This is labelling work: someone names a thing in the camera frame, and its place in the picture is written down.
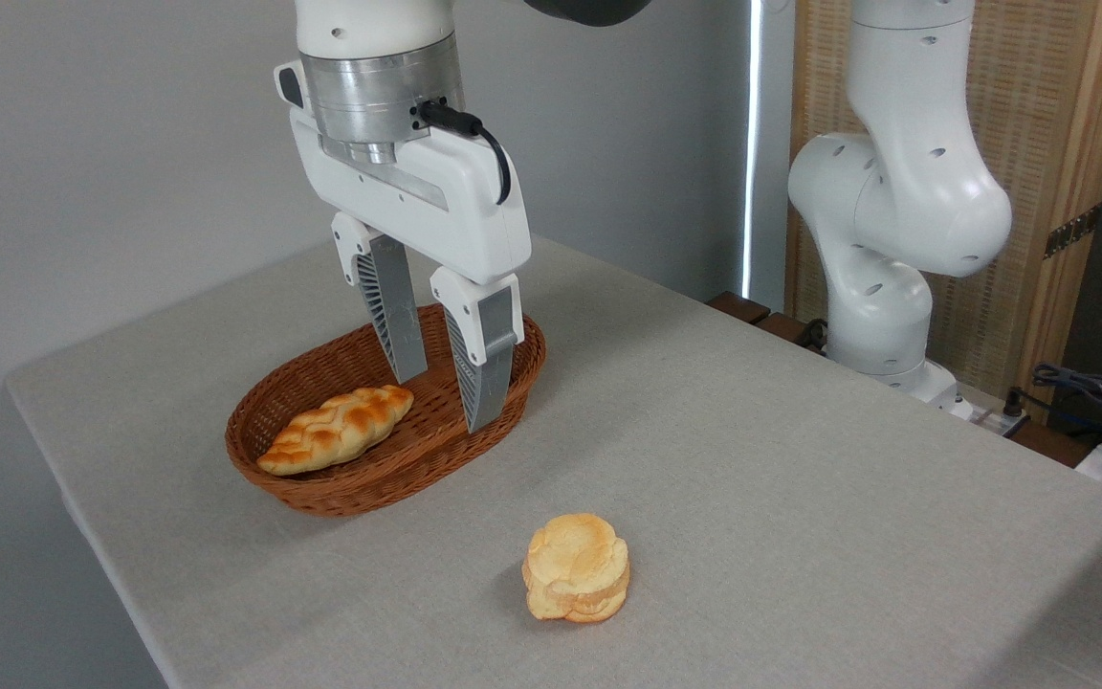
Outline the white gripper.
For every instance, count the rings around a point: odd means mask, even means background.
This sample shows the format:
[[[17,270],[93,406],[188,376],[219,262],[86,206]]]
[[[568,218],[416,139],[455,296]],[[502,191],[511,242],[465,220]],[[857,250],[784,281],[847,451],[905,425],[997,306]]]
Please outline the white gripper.
[[[465,422],[472,434],[480,431],[503,412],[523,342],[512,272],[529,260],[532,238],[512,161],[504,162],[508,193],[493,146],[445,129],[399,144],[395,163],[354,161],[345,144],[320,134],[303,87],[296,61],[276,67],[309,183],[341,211],[331,228],[342,274],[359,288],[395,380],[428,369],[407,245],[443,265],[431,288],[443,308]]]

